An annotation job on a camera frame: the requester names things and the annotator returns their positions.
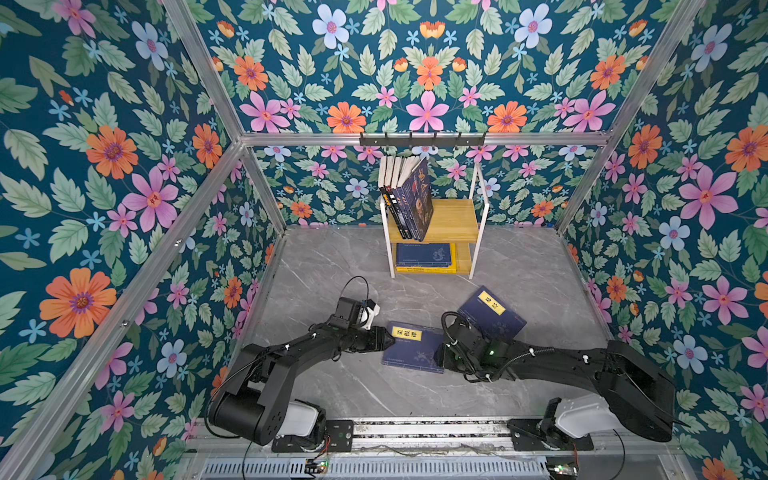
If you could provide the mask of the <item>small dark blue book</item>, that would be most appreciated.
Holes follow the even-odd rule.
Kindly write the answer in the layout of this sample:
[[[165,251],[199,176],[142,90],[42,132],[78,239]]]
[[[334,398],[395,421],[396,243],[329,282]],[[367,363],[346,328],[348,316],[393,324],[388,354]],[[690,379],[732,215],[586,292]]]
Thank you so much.
[[[526,320],[485,285],[478,287],[458,312],[488,339],[514,340],[527,325]]]

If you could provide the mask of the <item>yellow cartoon cover book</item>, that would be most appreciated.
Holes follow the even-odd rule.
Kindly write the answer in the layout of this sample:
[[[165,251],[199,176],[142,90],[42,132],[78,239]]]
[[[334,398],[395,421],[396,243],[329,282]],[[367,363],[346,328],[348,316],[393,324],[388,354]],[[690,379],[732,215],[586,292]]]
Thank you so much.
[[[414,273],[414,274],[458,274],[468,275],[471,267],[469,247],[464,244],[446,243],[451,245],[451,253],[453,264],[448,268],[424,268],[424,267],[405,267],[400,268],[395,266],[395,254],[394,252],[394,267],[397,273]]]

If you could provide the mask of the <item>blue book yellow label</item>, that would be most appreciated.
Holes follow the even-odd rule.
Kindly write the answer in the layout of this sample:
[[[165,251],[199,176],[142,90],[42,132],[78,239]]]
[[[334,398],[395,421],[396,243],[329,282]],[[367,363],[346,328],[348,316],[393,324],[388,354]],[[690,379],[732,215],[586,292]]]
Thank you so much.
[[[396,267],[448,268],[452,264],[453,260],[450,244],[401,243],[396,246]]]

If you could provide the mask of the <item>black wolf cover book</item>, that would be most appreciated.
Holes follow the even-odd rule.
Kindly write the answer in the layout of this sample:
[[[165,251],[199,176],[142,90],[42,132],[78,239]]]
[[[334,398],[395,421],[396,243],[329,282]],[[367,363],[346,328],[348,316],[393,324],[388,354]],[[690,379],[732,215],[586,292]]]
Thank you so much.
[[[395,225],[398,228],[398,231],[401,235],[401,237],[405,240],[409,238],[409,230],[405,223],[404,217],[402,215],[402,211],[400,209],[400,203],[399,199],[395,193],[393,180],[394,180],[394,174],[396,173],[396,157],[392,156],[394,158],[393,164],[391,166],[391,174],[389,178],[389,187],[388,187],[388,194],[389,194],[389,210],[392,214],[392,218],[395,222]]]

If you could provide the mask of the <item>dark patterned book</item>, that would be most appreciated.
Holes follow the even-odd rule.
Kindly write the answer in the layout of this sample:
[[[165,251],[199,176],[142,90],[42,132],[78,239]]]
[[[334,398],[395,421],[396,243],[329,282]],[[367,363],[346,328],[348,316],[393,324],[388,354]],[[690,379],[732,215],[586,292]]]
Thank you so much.
[[[411,212],[418,230],[416,241],[424,241],[434,212],[431,178],[426,158],[417,157],[418,165],[408,181]]]

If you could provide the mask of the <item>dark book orange calligraphy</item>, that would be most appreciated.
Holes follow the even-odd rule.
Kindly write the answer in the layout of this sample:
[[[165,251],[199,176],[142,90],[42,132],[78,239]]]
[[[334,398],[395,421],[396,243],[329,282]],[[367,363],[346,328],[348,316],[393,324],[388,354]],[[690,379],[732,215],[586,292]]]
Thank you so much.
[[[413,214],[411,212],[410,194],[408,193],[408,181],[418,163],[419,160],[415,156],[398,157],[396,159],[396,165],[398,166],[398,169],[396,170],[396,174],[394,175],[393,180],[394,190],[399,199],[400,209],[409,230],[410,240],[417,239],[418,230],[413,218]]]

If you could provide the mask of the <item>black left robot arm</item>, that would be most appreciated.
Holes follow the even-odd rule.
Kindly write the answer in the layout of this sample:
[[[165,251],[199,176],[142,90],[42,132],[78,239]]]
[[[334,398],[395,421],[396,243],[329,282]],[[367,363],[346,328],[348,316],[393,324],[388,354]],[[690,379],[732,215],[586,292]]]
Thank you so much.
[[[303,449],[326,438],[326,413],[315,404],[294,400],[297,378],[309,368],[343,353],[383,352],[395,344],[387,328],[372,324],[378,305],[341,297],[329,318],[283,344],[242,348],[220,386],[211,395],[208,426],[266,446],[275,439]]]

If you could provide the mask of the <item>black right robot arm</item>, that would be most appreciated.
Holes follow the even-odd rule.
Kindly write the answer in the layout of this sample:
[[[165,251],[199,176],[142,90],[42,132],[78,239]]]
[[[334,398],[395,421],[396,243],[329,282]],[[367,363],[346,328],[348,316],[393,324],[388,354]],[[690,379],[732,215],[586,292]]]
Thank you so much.
[[[441,327],[440,362],[470,383],[541,380],[586,391],[586,396],[575,400],[551,399],[544,417],[532,427],[509,421],[513,434],[552,449],[569,448],[592,433],[619,427],[658,443],[673,437],[673,379],[620,341],[611,340],[604,348],[573,350],[491,340],[455,311],[442,314]]]

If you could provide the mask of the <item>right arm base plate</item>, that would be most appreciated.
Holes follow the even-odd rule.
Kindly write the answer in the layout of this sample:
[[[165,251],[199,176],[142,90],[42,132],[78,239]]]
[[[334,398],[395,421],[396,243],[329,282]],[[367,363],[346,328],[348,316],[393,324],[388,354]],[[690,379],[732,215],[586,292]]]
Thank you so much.
[[[592,451],[589,435],[574,438],[559,429],[549,418],[510,419],[506,423],[516,451]]]

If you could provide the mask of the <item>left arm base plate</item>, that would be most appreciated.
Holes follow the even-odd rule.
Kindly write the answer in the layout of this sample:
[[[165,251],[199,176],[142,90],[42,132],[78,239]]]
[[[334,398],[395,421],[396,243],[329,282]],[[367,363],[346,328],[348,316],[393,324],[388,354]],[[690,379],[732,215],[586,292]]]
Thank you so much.
[[[276,438],[271,450],[276,453],[350,452],[355,423],[352,420],[322,420],[308,436]]]

